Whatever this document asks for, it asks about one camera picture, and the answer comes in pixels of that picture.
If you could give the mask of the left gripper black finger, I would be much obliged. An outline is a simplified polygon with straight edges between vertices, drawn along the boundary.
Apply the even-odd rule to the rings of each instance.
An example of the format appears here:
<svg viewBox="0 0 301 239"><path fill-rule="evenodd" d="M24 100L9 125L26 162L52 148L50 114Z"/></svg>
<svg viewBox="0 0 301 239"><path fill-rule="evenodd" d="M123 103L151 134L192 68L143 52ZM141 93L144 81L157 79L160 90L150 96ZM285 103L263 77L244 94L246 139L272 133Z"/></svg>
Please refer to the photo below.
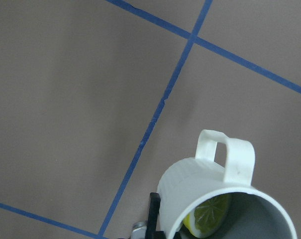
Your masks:
<svg viewBox="0 0 301 239"><path fill-rule="evenodd" d="M150 203L149 203L149 211L148 211L148 219L147 219L147 228L145 233L146 239L164 239L165 234L163 231L156 230L157 221L160 210L160 195L158 193L151 192L150 193Z"/></svg>

